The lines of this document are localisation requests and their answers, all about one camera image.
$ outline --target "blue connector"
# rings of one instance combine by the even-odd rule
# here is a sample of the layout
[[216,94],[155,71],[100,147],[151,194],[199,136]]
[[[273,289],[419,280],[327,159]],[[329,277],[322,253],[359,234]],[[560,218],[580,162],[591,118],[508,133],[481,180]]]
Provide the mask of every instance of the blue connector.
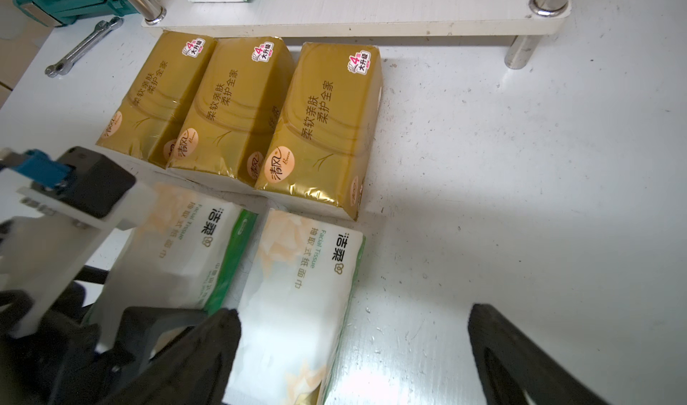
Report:
[[8,167],[45,187],[54,188],[72,172],[70,167],[50,160],[40,150],[28,150],[21,156],[21,163]]

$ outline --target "white shelf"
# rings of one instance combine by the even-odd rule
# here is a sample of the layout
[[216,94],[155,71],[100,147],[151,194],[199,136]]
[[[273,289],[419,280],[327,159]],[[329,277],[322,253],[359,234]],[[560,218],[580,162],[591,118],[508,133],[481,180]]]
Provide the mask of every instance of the white shelf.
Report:
[[156,27],[215,37],[383,37],[553,34],[570,15],[533,15],[529,0],[158,0]]

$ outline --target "wrench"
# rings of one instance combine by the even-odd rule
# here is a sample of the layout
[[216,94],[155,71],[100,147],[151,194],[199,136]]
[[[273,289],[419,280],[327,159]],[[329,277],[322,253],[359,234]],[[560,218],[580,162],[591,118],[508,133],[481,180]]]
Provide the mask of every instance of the wrench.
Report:
[[57,74],[65,75],[72,69],[74,62],[78,61],[83,55],[86,54],[93,46],[95,46],[100,40],[103,39],[110,31],[119,28],[124,19],[115,16],[109,22],[101,20],[96,24],[96,28],[92,33],[89,34],[81,43],[78,44],[71,52],[67,53],[65,57],[60,59],[60,61],[47,67],[45,69],[45,75],[48,77],[55,77]]

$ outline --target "brand logo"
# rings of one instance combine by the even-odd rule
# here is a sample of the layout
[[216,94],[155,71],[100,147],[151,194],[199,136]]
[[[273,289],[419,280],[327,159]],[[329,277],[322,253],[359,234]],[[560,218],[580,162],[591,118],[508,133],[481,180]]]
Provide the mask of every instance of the brand logo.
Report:
[[102,132],[102,135],[100,138],[107,138],[110,135],[114,134],[122,125],[122,113],[121,112],[116,112],[114,116],[110,119],[109,123],[107,124],[107,127],[105,127],[105,131]]
[[254,48],[255,51],[251,58],[255,62],[268,62],[269,58],[272,57],[274,53],[274,43],[264,42],[260,46]]
[[348,70],[353,74],[367,74],[372,63],[370,59],[370,52],[360,50],[354,56],[348,57]]
[[170,158],[174,154],[175,144],[176,144],[176,140],[169,140],[164,145],[164,147],[162,147],[162,155],[165,157],[165,160],[170,160]]
[[184,49],[181,51],[184,55],[190,57],[198,57],[203,51],[203,46],[205,45],[205,40],[202,38],[197,38],[186,43]]
[[264,175],[270,183],[279,183],[293,171],[296,158],[293,153],[283,145],[272,151],[264,163]]
[[258,176],[260,175],[260,168],[262,167],[262,153],[261,152],[254,152],[249,158],[248,162],[246,163],[246,167],[248,167],[248,175],[253,178],[253,180],[257,180]]
[[179,135],[174,147],[175,158],[184,159],[186,156],[193,153],[198,145],[198,132],[192,127],[188,128]]

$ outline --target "gold tissue pack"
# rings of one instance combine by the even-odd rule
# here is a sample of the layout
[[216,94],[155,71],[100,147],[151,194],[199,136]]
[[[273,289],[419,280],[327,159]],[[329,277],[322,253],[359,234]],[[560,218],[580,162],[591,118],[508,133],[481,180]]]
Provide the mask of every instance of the gold tissue pack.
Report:
[[305,43],[255,188],[356,220],[382,89],[374,46]]
[[164,32],[96,144],[165,168],[215,44]]
[[278,38],[219,40],[167,168],[218,190],[252,193],[295,67]]

